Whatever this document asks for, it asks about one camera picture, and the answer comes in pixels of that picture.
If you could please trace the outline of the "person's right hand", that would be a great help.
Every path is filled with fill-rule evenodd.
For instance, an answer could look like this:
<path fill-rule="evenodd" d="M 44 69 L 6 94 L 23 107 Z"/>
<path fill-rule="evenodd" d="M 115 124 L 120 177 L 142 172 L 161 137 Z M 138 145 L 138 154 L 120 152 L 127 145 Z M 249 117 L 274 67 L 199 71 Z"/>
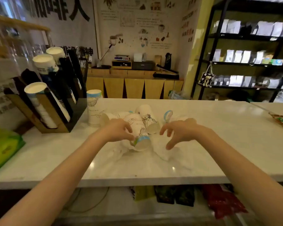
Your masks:
<path fill-rule="evenodd" d="M 193 118 L 188 118 L 184 121 L 172 121 L 167 124 L 173 124 L 173 133 L 171 136 L 167 137 L 172 138 L 173 136 L 179 136 L 181 142 L 196 140 L 199 143 L 206 133 L 206 127 L 197 124 L 196 120 Z"/>

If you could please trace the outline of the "person's right forearm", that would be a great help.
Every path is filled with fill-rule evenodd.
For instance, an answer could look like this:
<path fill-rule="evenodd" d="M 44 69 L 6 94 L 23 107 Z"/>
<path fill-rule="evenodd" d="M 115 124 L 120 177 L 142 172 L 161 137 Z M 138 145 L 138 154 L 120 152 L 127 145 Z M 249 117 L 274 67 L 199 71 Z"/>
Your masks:
<path fill-rule="evenodd" d="M 283 226 L 283 186 L 212 129 L 201 127 L 196 131 L 195 140 L 206 149 L 265 226 Z"/>

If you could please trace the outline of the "person's left forearm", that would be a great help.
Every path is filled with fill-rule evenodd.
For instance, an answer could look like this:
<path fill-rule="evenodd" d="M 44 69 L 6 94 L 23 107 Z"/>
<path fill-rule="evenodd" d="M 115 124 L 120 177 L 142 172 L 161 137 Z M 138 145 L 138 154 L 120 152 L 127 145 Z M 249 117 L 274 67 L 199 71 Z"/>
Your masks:
<path fill-rule="evenodd" d="M 99 131 L 90 135 L 0 219 L 0 226 L 51 226 L 107 142 Z"/>

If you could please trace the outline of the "white paper cup blue band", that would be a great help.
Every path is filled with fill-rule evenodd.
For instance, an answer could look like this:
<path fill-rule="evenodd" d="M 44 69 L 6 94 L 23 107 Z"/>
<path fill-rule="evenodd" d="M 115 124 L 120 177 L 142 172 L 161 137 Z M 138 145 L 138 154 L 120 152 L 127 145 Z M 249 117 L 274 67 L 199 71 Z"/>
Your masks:
<path fill-rule="evenodd" d="M 135 139 L 130 143 L 135 151 L 143 152 L 149 150 L 151 148 L 151 140 L 142 117 L 137 113 L 129 113 L 124 117 L 124 121 L 128 122 L 132 128 L 132 135 Z"/>

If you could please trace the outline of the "white paper cup dark drawing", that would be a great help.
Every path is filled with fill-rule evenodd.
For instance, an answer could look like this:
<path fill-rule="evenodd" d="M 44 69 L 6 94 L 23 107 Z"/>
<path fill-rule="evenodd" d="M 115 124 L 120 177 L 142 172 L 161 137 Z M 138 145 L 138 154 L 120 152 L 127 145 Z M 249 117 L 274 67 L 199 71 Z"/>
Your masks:
<path fill-rule="evenodd" d="M 148 134 L 159 133 L 161 127 L 150 105 L 140 105 L 135 112 L 141 116 Z"/>

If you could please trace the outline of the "crumpled clear plastic bag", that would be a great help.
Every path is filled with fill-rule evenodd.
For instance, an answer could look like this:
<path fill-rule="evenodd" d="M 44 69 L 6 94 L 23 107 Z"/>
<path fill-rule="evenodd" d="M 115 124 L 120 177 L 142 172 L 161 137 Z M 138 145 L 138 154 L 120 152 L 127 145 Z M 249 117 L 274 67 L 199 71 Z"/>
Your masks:
<path fill-rule="evenodd" d="M 171 100 L 188 100 L 189 98 L 183 96 L 181 91 L 172 90 L 172 91 L 169 91 L 169 93 L 168 93 L 168 99 L 171 99 Z"/>

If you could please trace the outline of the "white paper cup blue rim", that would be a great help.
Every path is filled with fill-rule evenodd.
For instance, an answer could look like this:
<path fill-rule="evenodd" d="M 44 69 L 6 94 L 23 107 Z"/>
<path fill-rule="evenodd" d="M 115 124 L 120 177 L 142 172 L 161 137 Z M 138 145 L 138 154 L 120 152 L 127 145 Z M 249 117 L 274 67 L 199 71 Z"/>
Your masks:
<path fill-rule="evenodd" d="M 101 115 L 104 111 L 102 91 L 98 89 L 87 91 L 88 123 L 93 126 L 99 126 Z"/>

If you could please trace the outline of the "yellow green carton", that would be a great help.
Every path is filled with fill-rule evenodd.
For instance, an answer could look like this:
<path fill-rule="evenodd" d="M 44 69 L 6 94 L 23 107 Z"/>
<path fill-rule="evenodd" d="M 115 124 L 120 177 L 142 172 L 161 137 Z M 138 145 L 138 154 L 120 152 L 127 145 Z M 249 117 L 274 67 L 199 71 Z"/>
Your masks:
<path fill-rule="evenodd" d="M 129 186 L 134 201 L 146 200 L 155 197 L 154 186 Z"/>

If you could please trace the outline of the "black standing pouch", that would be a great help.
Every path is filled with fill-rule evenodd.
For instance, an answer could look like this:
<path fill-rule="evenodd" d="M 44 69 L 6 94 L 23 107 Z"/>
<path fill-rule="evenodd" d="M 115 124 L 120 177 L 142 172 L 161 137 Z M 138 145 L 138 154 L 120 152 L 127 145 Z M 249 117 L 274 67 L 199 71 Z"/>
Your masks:
<path fill-rule="evenodd" d="M 171 70 L 171 53 L 166 53 L 165 55 L 165 64 L 164 64 L 164 69 L 166 70 Z"/>

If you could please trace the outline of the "black wooden cup holder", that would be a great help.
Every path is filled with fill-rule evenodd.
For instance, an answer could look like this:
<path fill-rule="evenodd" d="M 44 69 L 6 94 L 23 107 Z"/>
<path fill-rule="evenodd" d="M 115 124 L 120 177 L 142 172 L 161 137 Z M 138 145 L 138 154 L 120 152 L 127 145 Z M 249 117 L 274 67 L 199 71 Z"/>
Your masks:
<path fill-rule="evenodd" d="M 4 88 L 4 94 L 22 112 L 30 123 L 24 131 L 35 126 L 41 133 L 70 133 L 87 107 L 86 80 L 88 69 L 87 52 L 84 49 L 67 49 L 65 58 L 60 58 L 57 72 L 40 75 L 28 69 L 19 78 L 14 78 L 18 94 L 10 88 Z M 37 94 L 50 117 L 57 125 L 56 129 L 49 129 L 41 121 L 41 117 L 24 91 L 24 88 L 35 82 L 44 82 L 47 88 L 44 94 Z"/>

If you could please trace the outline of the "row of grey coffee bags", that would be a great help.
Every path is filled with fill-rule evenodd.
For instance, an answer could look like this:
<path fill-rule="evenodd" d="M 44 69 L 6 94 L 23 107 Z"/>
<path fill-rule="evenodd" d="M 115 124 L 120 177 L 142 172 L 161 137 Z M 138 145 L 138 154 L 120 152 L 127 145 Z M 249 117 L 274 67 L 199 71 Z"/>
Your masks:
<path fill-rule="evenodd" d="M 283 74 L 270 76 L 214 76 L 209 87 L 242 87 L 277 89 L 282 81 Z"/>

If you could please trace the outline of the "black metal shelf unit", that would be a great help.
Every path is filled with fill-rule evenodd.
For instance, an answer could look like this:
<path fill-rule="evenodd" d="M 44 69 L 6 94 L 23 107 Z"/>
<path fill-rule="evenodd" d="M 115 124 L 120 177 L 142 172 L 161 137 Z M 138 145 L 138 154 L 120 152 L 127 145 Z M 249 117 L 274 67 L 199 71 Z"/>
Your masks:
<path fill-rule="evenodd" d="M 283 77 L 277 89 L 240 87 L 203 87 L 198 84 L 216 49 L 266 50 L 274 59 L 283 59 L 283 38 L 263 36 L 220 36 L 225 19 L 243 22 L 283 22 L 283 0 L 219 0 L 212 6 L 191 97 L 194 100 L 232 99 L 246 102 L 283 102 Z M 270 76 L 283 74 L 283 65 L 214 63 L 215 76 Z"/>

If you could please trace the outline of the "green plastic bag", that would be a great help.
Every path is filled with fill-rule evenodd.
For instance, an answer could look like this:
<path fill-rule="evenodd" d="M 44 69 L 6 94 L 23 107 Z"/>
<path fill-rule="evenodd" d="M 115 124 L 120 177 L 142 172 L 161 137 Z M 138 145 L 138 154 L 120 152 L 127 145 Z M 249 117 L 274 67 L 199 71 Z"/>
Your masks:
<path fill-rule="evenodd" d="M 26 142 L 18 133 L 0 129 L 0 168 L 8 162 Z"/>

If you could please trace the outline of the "printed menu sheet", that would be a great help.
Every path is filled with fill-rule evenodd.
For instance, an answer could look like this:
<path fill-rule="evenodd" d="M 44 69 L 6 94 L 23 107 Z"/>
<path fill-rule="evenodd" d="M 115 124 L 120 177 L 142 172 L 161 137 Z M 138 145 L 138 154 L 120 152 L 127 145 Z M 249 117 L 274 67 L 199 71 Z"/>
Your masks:
<path fill-rule="evenodd" d="M 15 94 L 18 94 L 13 79 L 0 82 L 0 128 L 15 130 L 26 122 L 27 118 L 4 94 L 4 88 L 10 88 Z"/>

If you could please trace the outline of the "green blue packet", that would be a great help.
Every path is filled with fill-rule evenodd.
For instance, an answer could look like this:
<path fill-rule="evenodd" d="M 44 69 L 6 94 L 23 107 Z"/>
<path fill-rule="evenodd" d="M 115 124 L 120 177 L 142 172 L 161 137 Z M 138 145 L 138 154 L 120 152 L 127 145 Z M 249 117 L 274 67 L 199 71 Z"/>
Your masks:
<path fill-rule="evenodd" d="M 261 62 L 264 65 L 274 65 L 274 66 L 281 66 L 283 65 L 283 59 L 270 59 L 264 58 Z"/>

